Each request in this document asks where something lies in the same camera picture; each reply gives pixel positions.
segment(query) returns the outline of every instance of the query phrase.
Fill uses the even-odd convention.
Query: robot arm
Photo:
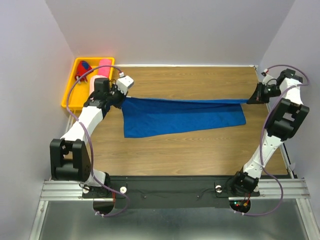
[[[251,159],[238,171],[231,183],[231,189],[236,194],[252,193],[257,187],[263,168],[266,166],[274,152],[287,139],[292,138],[306,118],[309,108],[304,106],[300,97],[300,85],[302,78],[295,75],[295,71],[286,69],[275,79],[267,72],[262,74],[264,80],[257,84],[248,104],[268,103],[270,97],[280,96],[291,86],[297,86],[288,90],[272,109],[264,126],[262,138],[262,161],[260,159],[260,145]],[[268,85],[270,80],[275,84]]]
[[[90,187],[101,186],[91,173],[92,166],[86,148],[88,139],[81,124],[91,136],[111,106],[121,108],[133,84],[134,80],[129,76],[120,77],[111,87],[108,78],[101,77],[94,80],[94,91],[84,103],[78,121],[60,139],[53,139],[50,143],[52,179],[77,181]],[[110,185],[110,177],[106,172],[95,169],[93,172],[101,183]]]

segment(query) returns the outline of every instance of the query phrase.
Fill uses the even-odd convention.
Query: yellow tray
[[[113,57],[77,57],[74,60],[74,64],[72,67],[72,71],[68,80],[68,83],[66,85],[66,89],[61,101],[61,106],[63,108],[67,107],[67,96],[68,93],[70,91],[70,88],[72,87],[72,85],[75,83],[76,79],[75,79],[75,75],[77,73],[77,66],[80,63],[80,61],[86,61],[92,68],[95,68],[99,65],[99,62],[101,59],[111,59],[112,61],[112,65],[115,64],[115,59]],[[113,74],[114,68],[111,67],[110,69],[110,73],[109,73],[109,79],[112,78],[112,74]],[[81,110],[84,106],[84,103],[87,101],[88,97],[89,97],[89,86],[90,86],[90,79],[92,76],[97,75],[98,74],[98,70],[94,70],[92,73],[90,73],[86,79],[88,79],[88,82],[82,82],[81,84],[77,84],[71,95],[70,95],[70,99],[69,99],[69,108],[71,111],[78,111]]]

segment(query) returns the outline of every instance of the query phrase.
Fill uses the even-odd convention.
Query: gray wall
[[[29,239],[73,54],[43,0],[0,3],[0,239]]]
[[[46,0],[73,54],[117,64],[258,64],[294,0]]]
[[[313,210],[320,223],[320,1],[296,0],[279,32],[266,51],[260,69],[275,64],[290,64],[303,70],[311,86],[301,89],[303,103],[310,113],[286,147],[296,173],[305,177]],[[282,69],[272,70],[277,76]]]

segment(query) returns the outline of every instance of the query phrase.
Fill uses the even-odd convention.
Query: toy
[[[88,72],[89,70],[91,70],[92,67],[89,65],[89,63],[87,63],[86,61],[80,61],[78,66],[76,67],[76,74],[74,76],[75,80],[78,80],[83,74],[85,74],[86,72]],[[87,83],[87,77],[83,77],[78,84],[81,84],[81,82],[85,82]]]

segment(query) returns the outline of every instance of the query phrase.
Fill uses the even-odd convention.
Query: blue towel
[[[168,100],[127,97],[122,104],[125,138],[145,138],[246,124],[247,99]]]

